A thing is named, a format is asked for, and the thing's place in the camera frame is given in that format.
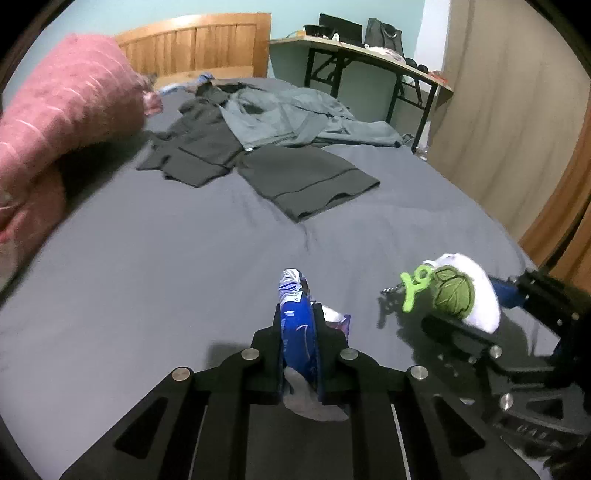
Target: light blue wall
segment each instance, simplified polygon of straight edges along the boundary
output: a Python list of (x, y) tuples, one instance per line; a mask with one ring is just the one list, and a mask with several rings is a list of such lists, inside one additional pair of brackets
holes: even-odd
[[(402, 29), (406, 55), (412, 56), (423, 17), (424, 0), (74, 0), (74, 2), (39, 36), (25, 55), (4, 91), (7, 105), (35, 65), (68, 33), (116, 33), (167, 18), (187, 14), (217, 12), (270, 12), (271, 38), (284, 37), (304, 24), (317, 24), (318, 15), (327, 13), (365, 25), (369, 17), (376, 17)], [(289, 55), (279, 46), (271, 49), (272, 70), (301, 84), (306, 67), (305, 54), (300, 52), (286, 65)], [(339, 99), (348, 104), (360, 119), (380, 119), (389, 102), (393, 75), (373, 67), (351, 65), (345, 71)], [(378, 87), (363, 90), (367, 75), (375, 75)], [(365, 100), (359, 97), (368, 96)]]

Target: gray jacket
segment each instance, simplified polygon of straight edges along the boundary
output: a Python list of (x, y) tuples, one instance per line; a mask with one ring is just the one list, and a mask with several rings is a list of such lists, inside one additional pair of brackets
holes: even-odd
[(386, 122), (359, 122), (338, 100), (311, 88), (271, 93), (247, 87), (233, 93), (220, 110), (246, 150), (313, 141), (386, 147), (403, 143)]

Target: pink pillow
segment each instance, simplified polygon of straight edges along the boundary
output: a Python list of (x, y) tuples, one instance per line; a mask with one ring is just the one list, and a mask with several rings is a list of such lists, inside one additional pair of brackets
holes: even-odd
[(111, 37), (70, 35), (49, 52), (0, 120), (0, 229), (64, 153), (141, 129), (146, 88)]
[(61, 175), (51, 166), (39, 175), (26, 201), (0, 231), (0, 290), (58, 224), (65, 204)]

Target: gray bed sheet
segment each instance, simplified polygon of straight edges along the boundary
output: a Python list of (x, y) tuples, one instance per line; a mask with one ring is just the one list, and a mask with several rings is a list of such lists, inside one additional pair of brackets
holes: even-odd
[[(165, 97), (147, 128), (166, 129), (187, 98)], [(431, 345), (416, 321), (383, 314), (379, 292), (400, 272), (445, 252), (498, 277), (531, 266), (497, 222), (408, 148), (326, 149), (381, 185), (301, 223), (236, 172), (195, 189), (136, 171), (149, 145), (120, 149), (121, 167), (87, 192), (0, 309), (0, 413), (45, 480), (173, 368), (212, 367), (248, 345), (271, 324), (287, 267), (306, 275), (316, 299), (352, 315), (352, 347), (407, 369), (428, 362), (420, 352)], [(533, 319), (509, 316), (508, 331), (531, 347)], [(545, 329), (539, 337), (542, 351), (556, 341)], [(348, 428), (257, 408), (247, 476), (351, 478)]]

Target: laptop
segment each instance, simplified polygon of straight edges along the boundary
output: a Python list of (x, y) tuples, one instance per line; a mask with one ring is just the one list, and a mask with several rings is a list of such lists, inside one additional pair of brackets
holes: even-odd
[(320, 14), (319, 24), (323, 27), (334, 28), (335, 32), (339, 34), (339, 40), (341, 42), (363, 47), (361, 41), (363, 27), (358, 23), (331, 15)]

